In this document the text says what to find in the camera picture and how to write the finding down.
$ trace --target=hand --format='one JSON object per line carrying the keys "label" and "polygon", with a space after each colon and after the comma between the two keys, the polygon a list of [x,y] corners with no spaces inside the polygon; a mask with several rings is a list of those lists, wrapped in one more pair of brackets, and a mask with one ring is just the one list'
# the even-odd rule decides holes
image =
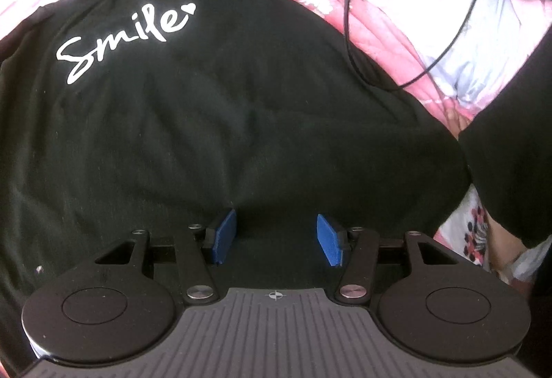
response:
{"label": "hand", "polygon": [[451,131],[456,139],[460,136],[460,132],[465,130],[471,123],[470,120],[460,114],[456,109],[446,109],[445,117],[449,131]]}

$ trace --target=blue rubber pad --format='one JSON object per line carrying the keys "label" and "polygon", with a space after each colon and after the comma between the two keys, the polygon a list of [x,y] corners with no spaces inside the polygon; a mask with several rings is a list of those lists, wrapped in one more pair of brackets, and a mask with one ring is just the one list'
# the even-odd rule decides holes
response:
{"label": "blue rubber pad", "polygon": [[211,251],[211,258],[214,264],[222,264],[226,259],[232,241],[234,241],[234,237],[236,236],[236,229],[236,210],[231,210],[216,229],[215,242]]}
{"label": "blue rubber pad", "polygon": [[318,215],[316,234],[326,258],[331,266],[342,266],[345,250],[351,247],[347,240],[347,231],[332,225],[323,215]]}

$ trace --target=pink blanket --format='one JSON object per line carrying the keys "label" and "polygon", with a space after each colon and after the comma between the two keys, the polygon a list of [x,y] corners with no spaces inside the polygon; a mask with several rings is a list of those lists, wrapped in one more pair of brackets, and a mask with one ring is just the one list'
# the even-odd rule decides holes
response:
{"label": "pink blanket", "polygon": [[[466,14],[471,0],[366,0],[384,12],[406,37],[417,47],[438,43],[444,48],[454,37]],[[485,90],[485,99],[481,108],[487,106],[514,77],[518,69],[534,51],[546,30],[552,23],[552,0],[511,0],[515,13],[520,21],[520,32],[517,34],[518,49],[515,56],[503,66],[501,80],[492,88]],[[424,81],[419,87],[409,89],[421,102],[427,96],[435,96],[435,86],[431,81]],[[428,110],[437,117],[449,104],[433,98],[433,104],[440,107]],[[479,109],[457,109],[472,119]]]}

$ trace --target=white fabric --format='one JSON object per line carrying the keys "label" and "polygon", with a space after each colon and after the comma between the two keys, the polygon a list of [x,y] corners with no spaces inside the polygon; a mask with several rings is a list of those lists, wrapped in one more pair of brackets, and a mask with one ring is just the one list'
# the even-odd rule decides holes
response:
{"label": "white fabric", "polygon": [[[451,42],[454,31],[459,29],[442,22],[449,39],[440,32],[416,31],[415,24],[403,27],[426,66],[432,64]],[[498,89],[510,58],[520,47],[521,24],[510,0],[477,0],[466,29],[451,50],[431,70],[437,86],[446,96],[457,98],[465,108],[483,109],[489,90]]]}
{"label": "white fabric", "polygon": [[[483,266],[488,271],[487,224],[484,223],[482,214],[477,214],[478,209],[482,211],[481,202],[475,186],[470,185],[462,202],[440,226],[434,239],[467,259],[470,259],[470,253],[473,253],[474,259],[470,259],[470,261]],[[465,250],[468,246],[471,249],[466,254]]]}
{"label": "white fabric", "polygon": [[550,246],[552,246],[552,235],[533,249],[523,252],[509,267],[512,277],[520,281],[531,281],[537,269],[543,264]]}

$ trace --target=silver rivet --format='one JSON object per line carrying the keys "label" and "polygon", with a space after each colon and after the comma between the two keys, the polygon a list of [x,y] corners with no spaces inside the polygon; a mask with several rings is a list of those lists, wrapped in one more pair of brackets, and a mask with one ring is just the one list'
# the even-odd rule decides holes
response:
{"label": "silver rivet", "polygon": [[339,293],[346,298],[361,298],[366,295],[367,290],[360,285],[345,285],[341,287]]}
{"label": "silver rivet", "polygon": [[193,298],[194,300],[204,300],[212,297],[214,293],[213,288],[207,285],[192,286],[186,291],[188,297]]}

